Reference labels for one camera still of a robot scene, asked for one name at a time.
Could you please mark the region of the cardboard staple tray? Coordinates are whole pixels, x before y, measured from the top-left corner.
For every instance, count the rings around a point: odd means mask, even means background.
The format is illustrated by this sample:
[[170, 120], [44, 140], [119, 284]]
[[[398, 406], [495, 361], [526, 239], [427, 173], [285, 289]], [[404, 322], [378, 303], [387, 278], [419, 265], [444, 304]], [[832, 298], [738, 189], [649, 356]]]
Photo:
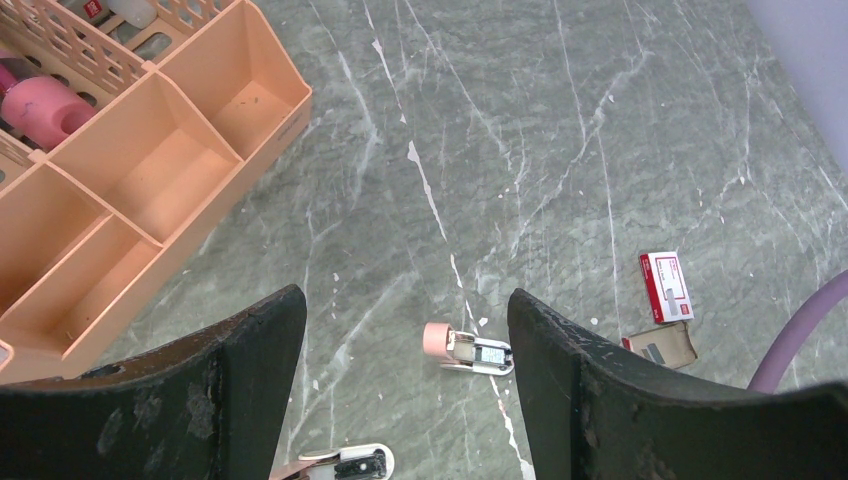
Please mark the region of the cardboard staple tray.
[[680, 369], [698, 359], [685, 321], [623, 337], [621, 342], [626, 350], [669, 369]]

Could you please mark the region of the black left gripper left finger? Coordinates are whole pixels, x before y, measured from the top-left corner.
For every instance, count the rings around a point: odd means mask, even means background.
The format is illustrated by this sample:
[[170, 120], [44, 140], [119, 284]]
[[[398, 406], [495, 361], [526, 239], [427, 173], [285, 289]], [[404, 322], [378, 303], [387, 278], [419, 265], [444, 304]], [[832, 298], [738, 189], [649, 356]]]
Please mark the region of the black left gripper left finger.
[[157, 349], [1, 389], [5, 479], [265, 479], [307, 320], [286, 286]]

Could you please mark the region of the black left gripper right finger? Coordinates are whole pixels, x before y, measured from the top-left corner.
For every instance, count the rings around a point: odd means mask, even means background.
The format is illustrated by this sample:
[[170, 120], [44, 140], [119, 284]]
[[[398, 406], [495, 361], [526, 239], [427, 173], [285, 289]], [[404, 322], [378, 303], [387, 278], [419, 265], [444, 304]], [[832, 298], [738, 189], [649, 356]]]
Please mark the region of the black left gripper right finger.
[[515, 290], [507, 322], [540, 479], [843, 479], [847, 386], [777, 395], [671, 370]]

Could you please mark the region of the small staple box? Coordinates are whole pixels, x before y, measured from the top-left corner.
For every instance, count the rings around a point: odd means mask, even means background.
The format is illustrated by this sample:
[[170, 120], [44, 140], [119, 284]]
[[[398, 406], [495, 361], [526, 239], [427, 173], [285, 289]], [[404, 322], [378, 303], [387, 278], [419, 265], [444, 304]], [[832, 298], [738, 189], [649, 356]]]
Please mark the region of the small staple box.
[[691, 296], [675, 251], [639, 256], [653, 321], [658, 325], [695, 318]]

